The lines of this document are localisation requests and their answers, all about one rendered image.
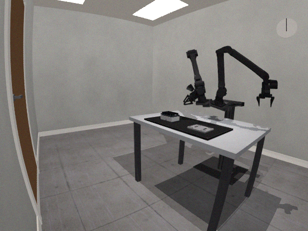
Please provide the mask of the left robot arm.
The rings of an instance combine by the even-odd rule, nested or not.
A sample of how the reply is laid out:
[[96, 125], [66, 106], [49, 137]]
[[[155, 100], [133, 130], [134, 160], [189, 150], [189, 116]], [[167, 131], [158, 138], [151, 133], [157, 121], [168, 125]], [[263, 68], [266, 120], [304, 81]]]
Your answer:
[[254, 64], [252, 61], [247, 59], [245, 56], [232, 49], [231, 46], [224, 46], [216, 50], [217, 55], [217, 66], [218, 66], [218, 90], [215, 97], [215, 102], [211, 103], [217, 107], [224, 107], [226, 103], [223, 103], [223, 97], [227, 95], [227, 89], [225, 88], [225, 74], [224, 74], [224, 53], [228, 53], [242, 64], [247, 66], [253, 72], [255, 72], [260, 78], [263, 79], [261, 94], [270, 94], [270, 89], [278, 88], [277, 80], [269, 80], [269, 74]]

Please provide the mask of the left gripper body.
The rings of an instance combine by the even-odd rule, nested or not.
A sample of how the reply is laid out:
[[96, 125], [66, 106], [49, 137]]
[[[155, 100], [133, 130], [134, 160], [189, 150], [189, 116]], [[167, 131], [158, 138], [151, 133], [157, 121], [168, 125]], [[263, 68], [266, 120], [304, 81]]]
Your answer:
[[272, 94], [259, 94], [260, 99], [272, 98]]

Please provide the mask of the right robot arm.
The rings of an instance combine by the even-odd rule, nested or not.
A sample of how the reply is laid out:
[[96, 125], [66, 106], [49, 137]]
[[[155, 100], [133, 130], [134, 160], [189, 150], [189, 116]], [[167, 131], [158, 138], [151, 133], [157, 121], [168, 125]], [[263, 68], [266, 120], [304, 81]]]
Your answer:
[[[192, 92], [191, 95], [193, 96], [193, 98], [196, 97], [198, 94], [200, 95], [200, 97], [198, 98], [198, 101], [196, 101], [196, 103], [206, 103], [209, 100], [207, 100], [206, 97], [205, 97], [205, 93], [206, 93], [205, 84], [204, 84], [204, 81], [202, 81], [202, 78], [199, 74], [199, 70], [198, 70], [198, 66], [197, 66], [197, 62], [196, 62], [196, 57], [198, 56], [197, 50], [195, 50], [195, 49], [189, 50], [189, 51], [186, 52], [186, 54], [187, 54], [187, 58], [191, 59], [192, 67], [193, 67], [193, 71], [194, 71], [194, 81], [195, 81], [195, 83], [194, 83], [195, 89], [192, 86], [192, 84], [190, 84], [186, 89], [190, 90]], [[205, 91], [205, 93], [204, 93], [204, 91]]]

